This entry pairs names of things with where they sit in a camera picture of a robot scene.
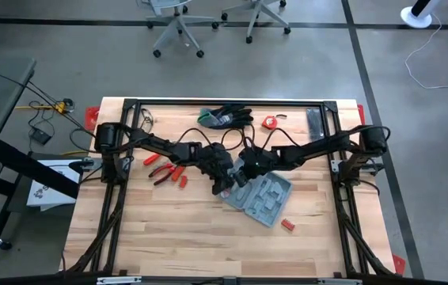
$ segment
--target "white cable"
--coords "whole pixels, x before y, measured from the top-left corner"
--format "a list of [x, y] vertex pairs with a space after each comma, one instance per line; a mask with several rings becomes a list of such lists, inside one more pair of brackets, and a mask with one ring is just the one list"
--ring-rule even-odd
[[405, 60], [405, 66], [407, 67], [408, 70], [408, 74], [412, 77], [412, 79], [414, 79], [417, 84], [419, 84], [421, 87], [425, 88], [425, 89], [441, 89], [441, 88], [448, 88], [448, 85], [446, 86], [429, 86], [426, 87], [425, 85], [423, 85], [423, 83], [421, 83], [419, 80], [417, 80], [417, 78], [414, 77], [414, 75], [412, 75], [411, 72], [411, 68], [408, 66], [407, 61], [411, 58], [411, 56], [413, 56], [415, 53], [417, 53], [418, 51], [421, 51], [422, 49], [424, 49], [430, 42], [431, 42], [431, 38], [433, 38], [433, 36], [435, 36], [435, 34], [440, 31], [440, 29], [442, 28], [442, 22], [440, 21], [439, 17], [437, 17], [437, 15], [435, 15], [434, 13], [432, 14], [437, 21], [439, 21], [439, 28], [437, 28], [437, 30], [431, 34], [430, 38], [428, 39], [428, 41], [420, 48], [416, 49], [415, 51], [411, 52], [410, 55], [408, 55], [407, 59]]

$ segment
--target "chair base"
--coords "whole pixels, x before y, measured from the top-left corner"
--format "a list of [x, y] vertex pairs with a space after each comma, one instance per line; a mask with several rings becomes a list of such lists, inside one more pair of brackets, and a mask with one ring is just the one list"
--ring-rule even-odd
[[168, 38], [175, 35], [175, 31], [177, 31], [179, 35], [185, 34], [186, 37], [189, 38], [191, 43], [194, 45], [194, 47], [196, 47], [196, 49], [198, 50], [196, 55], [202, 58], [204, 52], [201, 51], [201, 47], [199, 46], [194, 36], [188, 30], [186, 24], [211, 22], [213, 29], [218, 28], [218, 23], [213, 17], [185, 16], [179, 14], [177, 11], [175, 11], [175, 14], [173, 16], [147, 17], [146, 20], [150, 23], [147, 23], [147, 27], [149, 29], [154, 27], [152, 22], [168, 23], [168, 27], [166, 27], [166, 30], [161, 34], [161, 36], [159, 36], [158, 40], [154, 44], [154, 56], [157, 58], [161, 56], [159, 48], [163, 45], [164, 42], [166, 42]]
[[[250, 2], [247, 2], [245, 4], [241, 4], [238, 6], [233, 6], [227, 9], [224, 9], [222, 11], [221, 19], [223, 21], [227, 21], [227, 14], [231, 12], [237, 12], [237, 11], [245, 11], [245, 10], [253, 10], [252, 12], [252, 18], [249, 23], [249, 28], [247, 29], [247, 38], [250, 40], [247, 40], [247, 43], [252, 43], [252, 37], [250, 34], [252, 33], [252, 28], [254, 27], [254, 24], [256, 23], [257, 18], [259, 17], [259, 14], [261, 12], [267, 14], [271, 18], [273, 18], [275, 21], [278, 21], [280, 24], [284, 26], [284, 31], [289, 30], [289, 23], [282, 19], [277, 13], [273, 12], [270, 7], [268, 7], [268, 4], [272, 4], [273, 2], [277, 2], [278, 0], [250, 0]], [[286, 6], [286, 0], [280, 1], [280, 7]]]

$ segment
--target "black power adapter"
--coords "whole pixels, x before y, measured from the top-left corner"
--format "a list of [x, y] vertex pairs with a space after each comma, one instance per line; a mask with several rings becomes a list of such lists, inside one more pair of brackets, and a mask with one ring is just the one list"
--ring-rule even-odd
[[44, 131], [41, 131], [37, 127], [32, 127], [32, 132], [28, 135], [33, 139], [34, 141], [38, 142], [41, 145], [45, 145], [48, 143], [48, 141], [51, 139], [51, 135], [45, 133]]

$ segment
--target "black floor stripe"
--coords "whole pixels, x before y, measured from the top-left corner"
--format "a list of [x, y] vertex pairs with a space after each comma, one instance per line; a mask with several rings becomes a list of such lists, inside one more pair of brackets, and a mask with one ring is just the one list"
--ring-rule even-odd
[[[361, 77], [363, 89], [365, 91], [365, 97], [368, 104], [368, 109], [370, 110], [370, 116], [372, 117], [375, 125], [381, 126], [381, 117], [379, 116], [374, 91], [372, 90], [368, 71], [366, 70], [365, 59], [363, 58], [361, 46], [359, 45], [358, 33], [356, 30], [356, 25], [354, 24], [351, 7], [349, 6], [348, 0], [342, 0], [342, 6], [344, 7], [345, 17], [347, 23], [349, 24], [349, 34], [351, 36], [352, 48], [354, 50], [356, 62], [358, 63], [359, 75]], [[388, 178], [391, 196], [393, 197], [393, 203], [395, 211], [397, 213], [401, 236], [404, 240], [405, 251], [407, 252], [407, 258], [411, 268], [412, 277], [417, 279], [424, 279], [420, 256], [417, 252], [416, 242], [414, 241], [410, 222], [408, 221], [404, 198], [401, 195], [400, 185], [398, 184], [397, 174], [393, 166], [393, 160], [391, 159], [390, 152], [387, 152], [382, 156], [382, 162], [385, 166], [385, 174]]]
[[[122, 20], [56, 20], [56, 19], [28, 19], [28, 18], [0, 18], [0, 24], [13, 25], [73, 25], [73, 26], [110, 26], [110, 27], [146, 27], [147, 21], [122, 21]], [[220, 22], [221, 26], [231, 28], [247, 28], [247, 21]], [[154, 22], [155, 26], [166, 26], [166, 23]], [[188, 24], [192, 27], [209, 27], [211, 23]], [[258, 28], [283, 28], [276, 22], [257, 22], [254, 25]], [[290, 22], [293, 29], [348, 29], [347, 23], [310, 23], [310, 22]], [[399, 24], [355, 24], [355, 29], [377, 29], [377, 30], [419, 30], [407, 25]], [[438, 29], [439, 25], [430, 25], [428, 30]], [[443, 30], [448, 30], [448, 25], [442, 26]]]
[[[397, 24], [354, 24], [356, 29], [384, 29], [384, 30], [436, 30], [440, 25], [429, 25], [427, 28], [411, 28], [407, 25], [397, 25]], [[442, 25], [441, 30], [448, 30], [448, 25]]]

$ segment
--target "office chair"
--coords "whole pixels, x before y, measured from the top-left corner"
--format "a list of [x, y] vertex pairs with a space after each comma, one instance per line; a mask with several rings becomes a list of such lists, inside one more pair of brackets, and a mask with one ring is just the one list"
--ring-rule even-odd
[[[252, 36], [250, 36], [252, 32], [252, 28], [254, 27], [254, 23], [256, 23], [257, 18], [259, 18], [259, 13], [263, 12], [268, 16], [272, 17], [274, 20], [278, 21], [280, 24], [284, 26], [284, 33], [287, 35], [290, 33], [289, 23], [283, 20], [278, 14], [273, 12], [273, 10], [268, 7], [268, 4], [272, 4], [273, 2], [277, 2], [278, 0], [249, 0], [249, 2], [245, 4], [241, 4], [238, 6], [233, 6], [222, 11], [221, 19], [223, 21], [227, 21], [228, 12], [237, 12], [244, 10], [253, 10], [252, 19], [249, 23], [249, 29], [247, 29], [247, 37], [245, 41], [247, 44], [252, 43]], [[280, 0], [280, 7], [283, 8], [287, 5], [286, 0]]]
[[[197, 52], [196, 55], [199, 58], [204, 56], [204, 52], [198, 45], [198, 42], [194, 38], [194, 36], [189, 32], [186, 23], [205, 23], [211, 22], [211, 27], [213, 29], [218, 28], [218, 22], [215, 21], [213, 17], [198, 17], [198, 16], [185, 16], [180, 14], [179, 6], [184, 6], [185, 3], [190, 2], [191, 0], [150, 0], [150, 4], [152, 5], [152, 9], [154, 10], [155, 16], [147, 17], [146, 27], [152, 29], [154, 27], [153, 22], [161, 22], [167, 23], [168, 27], [166, 30], [159, 36], [158, 40], [154, 44], [154, 56], [156, 58], [161, 57], [161, 52], [159, 51], [159, 47], [170, 37], [175, 31], [178, 31], [179, 35], [185, 34], [187, 38], [192, 42], [192, 44], [196, 47]], [[163, 17], [160, 13], [161, 9], [165, 8], [174, 8], [175, 12], [172, 16]]]
[[[143, 4], [150, 5], [150, 0], [142, 0], [142, 3], [143, 3]], [[188, 12], [189, 12], [189, 7], [187, 7], [186, 5], [184, 5], [184, 8], [182, 8], [182, 13], [188, 13]], [[160, 10], [160, 9], [159, 9], [159, 10], [155, 10], [154, 13], [155, 13], [156, 15], [161, 16], [161, 10]]]

